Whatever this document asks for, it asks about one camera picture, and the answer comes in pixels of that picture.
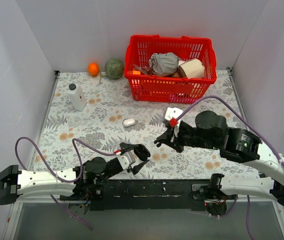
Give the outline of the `white earbud charging case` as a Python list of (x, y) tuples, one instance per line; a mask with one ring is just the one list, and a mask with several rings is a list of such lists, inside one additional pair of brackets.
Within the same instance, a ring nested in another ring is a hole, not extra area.
[(128, 119), (125, 119), (122, 124), (125, 128), (127, 128), (127, 127), (131, 127), (131, 126), (135, 125), (135, 123), (136, 123), (135, 119), (128, 118)]

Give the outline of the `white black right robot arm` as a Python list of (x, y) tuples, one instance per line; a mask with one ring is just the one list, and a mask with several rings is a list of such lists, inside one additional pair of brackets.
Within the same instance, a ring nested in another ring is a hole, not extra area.
[(284, 159), (279, 162), (273, 151), (252, 132), (228, 127), (226, 118), (212, 111), (199, 113), (195, 127), (180, 121), (176, 126), (167, 125), (166, 131), (156, 138), (162, 144), (181, 153), (184, 147), (219, 150), (220, 157), (253, 167), (265, 174), (253, 180), (212, 174), (209, 182), (194, 190), (194, 197), (217, 200), (231, 195), (250, 195), (277, 201), (284, 206)]

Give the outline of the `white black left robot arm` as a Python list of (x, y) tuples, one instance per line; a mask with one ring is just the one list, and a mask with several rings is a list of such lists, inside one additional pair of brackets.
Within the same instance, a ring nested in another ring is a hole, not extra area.
[(151, 154), (143, 144), (122, 142), (115, 157), (95, 157), (82, 165), (59, 171), (28, 171), (10, 165), (0, 172), (0, 206), (36, 196), (57, 195), (64, 201), (100, 200), (103, 183), (127, 171), (137, 174)]

